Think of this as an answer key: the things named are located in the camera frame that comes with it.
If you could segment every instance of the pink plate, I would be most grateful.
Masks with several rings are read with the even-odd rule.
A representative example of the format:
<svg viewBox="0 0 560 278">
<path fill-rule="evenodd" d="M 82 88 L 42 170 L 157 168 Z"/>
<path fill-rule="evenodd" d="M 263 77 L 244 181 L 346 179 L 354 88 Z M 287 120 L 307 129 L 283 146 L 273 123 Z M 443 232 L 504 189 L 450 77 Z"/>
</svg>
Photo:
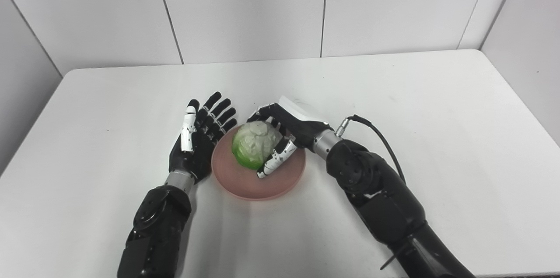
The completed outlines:
<svg viewBox="0 0 560 278">
<path fill-rule="evenodd" d="M 304 150 L 296 150 L 270 176 L 260 179 L 256 171 L 240 165 L 231 152 L 232 140 L 238 130 L 239 127 L 234 128 L 220 139 L 212 154 L 212 171 L 220 185 L 243 200 L 271 200 L 296 186 L 305 168 Z"/>
</svg>

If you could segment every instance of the panel seam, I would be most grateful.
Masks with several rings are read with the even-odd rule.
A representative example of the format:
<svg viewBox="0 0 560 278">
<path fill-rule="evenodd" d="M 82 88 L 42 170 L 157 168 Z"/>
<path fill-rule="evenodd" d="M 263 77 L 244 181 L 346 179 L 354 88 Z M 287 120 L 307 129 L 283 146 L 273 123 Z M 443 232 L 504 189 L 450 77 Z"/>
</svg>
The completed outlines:
<svg viewBox="0 0 560 278">
<path fill-rule="evenodd" d="M 321 50 L 319 51 L 319 57 L 322 58 L 322 40 L 325 36 L 325 14 L 326 14 L 326 0 L 322 0 L 322 24 L 321 24 Z"/>
<path fill-rule="evenodd" d="M 41 41 L 39 40 L 39 38 L 37 37 L 37 35 L 35 34 L 35 31 L 33 31 L 32 27 L 30 26 L 29 22 L 27 21 L 27 19 L 25 18 L 24 14 L 21 12 L 20 8 L 18 7 L 18 5 L 16 5 L 16 1 L 14 0 L 10 0 L 12 2 L 12 5 L 14 5 L 14 7 L 16 8 L 16 11 L 18 12 L 18 14 L 20 15 L 21 19 L 24 21 L 25 25 L 27 26 L 27 28 L 29 29 L 29 31 L 31 32 L 31 34 L 33 35 L 33 37 L 35 38 L 35 40 L 37 41 L 38 45 L 41 47 L 42 51 L 45 53 L 46 57 L 49 59 L 50 64 L 52 64 L 52 66 L 54 67 L 54 69 L 56 70 L 56 72 L 58 73 L 58 75 L 60 76 L 60 78 L 64 78 L 62 76 L 62 73 L 60 73 L 60 70 L 58 69 L 58 67 L 54 64 L 54 61 L 52 58 L 50 58 L 49 53 L 46 51 L 45 47 L 42 45 Z"/>
<path fill-rule="evenodd" d="M 477 6 L 477 5 L 478 5 L 478 0 L 476 0 L 476 1 L 474 2 L 474 7 L 472 8 L 472 11 L 470 12 L 469 19 L 466 21 L 465 29 L 462 31 L 461 38 L 458 39 L 458 44 L 457 44 L 456 49 L 459 49 L 459 46 L 461 45 L 462 38 L 465 36 L 466 29 L 469 27 L 470 19 L 473 17 L 474 10 L 476 10 L 476 6 Z"/>
<path fill-rule="evenodd" d="M 181 64 L 184 64 L 184 60 L 182 60 L 182 53 L 181 47 L 179 47 L 179 41 L 177 40 L 177 35 L 175 34 L 175 28 L 173 26 L 172 16 L 169 13 L 168 3 L 166 0 L 162 0 L 164 2 L 165 12 L 168 15 L 169 25 L 171 27 L 171 32 L 173 33 L 173 39 L 175 41 L 175 46 L 177 47 L 178 57 L 181 60 Z"/>
</svg>

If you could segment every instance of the cable connector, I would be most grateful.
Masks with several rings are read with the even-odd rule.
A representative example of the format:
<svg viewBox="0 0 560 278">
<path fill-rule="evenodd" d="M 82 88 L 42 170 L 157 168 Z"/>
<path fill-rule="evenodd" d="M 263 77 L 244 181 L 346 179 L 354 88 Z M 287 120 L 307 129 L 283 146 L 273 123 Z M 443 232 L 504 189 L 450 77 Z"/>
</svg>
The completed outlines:
<svg viewBox="0 0 560 278">
<path fill-rule="evenodd" d="M 340 138 L 342 136 L 342 134 L 344 134 L 344 131 L 346 130 L 346 127 L 348 127 L 349 123 L 350 123 L 350 119 L 348 119 L 347 117 L 344 118 L 344 120 L 342 121 L 340 126 L 338 126 L 338 129 L 336 129 L 336 132 L 334 133 L 334 136 L 337 136 L 337 137 Z"/>
</svg>

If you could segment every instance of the robotic finger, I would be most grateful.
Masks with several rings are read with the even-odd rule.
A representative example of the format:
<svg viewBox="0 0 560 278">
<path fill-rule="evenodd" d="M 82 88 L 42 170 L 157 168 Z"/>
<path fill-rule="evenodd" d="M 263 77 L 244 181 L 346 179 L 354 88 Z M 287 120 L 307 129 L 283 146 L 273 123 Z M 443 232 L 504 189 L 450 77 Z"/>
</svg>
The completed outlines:
<svg viewBox="0 0 560 278">
<path fill-rule="evenodd" d="M 266 158 L 264 164 L 256 171 L 258 178 L 265 178 L 280 167 L 298 149 L 294 144 L 294 137 L 284 137 L 274 147 L 272 154 Z"/>
<path fill-rule="evenodd" d="M 192 134 L 196 131 L 195 120 L 196 113 L 198 113 L 198 107 L 200 103 L 197 100 L 192 99 L 189 105 L 186 107 L 185 116 L 182 119 L 182 129 L 181 129 L 181 151 L 192 152 L 193 151 L 193 139 Z"/>
</svg>

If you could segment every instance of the black cable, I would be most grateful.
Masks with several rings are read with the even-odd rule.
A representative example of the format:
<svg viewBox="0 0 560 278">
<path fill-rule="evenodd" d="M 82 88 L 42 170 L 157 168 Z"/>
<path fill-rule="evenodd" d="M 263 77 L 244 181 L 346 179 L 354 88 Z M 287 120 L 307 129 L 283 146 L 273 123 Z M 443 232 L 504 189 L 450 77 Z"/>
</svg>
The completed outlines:
<svg viewBox="0 0 560 278">
<path fill-rule="evenodd" d="M 385 148 L 387 148 L 388 154 L 390 154 L 392 161 L 395 163 L 396 171 L 397 173 L 399 173 L 400 179 L 402 179 L 402 181 L 406 184 L 406 181 L 404 180 L 403 170 L 400 168 L 399 161 L 396 159 L 395 153 L 392 152 L 391 146 L 389 145 L 385 137 L 382 135 L 382 133 L 377 128 L 375 128 L 375 126 L 369 120 L 361 116 L 354 114 L 354 116 L 350 116 L 348 117 L 348 119 L 370 127 L 379 136 L 379 138 L 382 140 L 383 144 L 385 145 Z"/>
</svg>

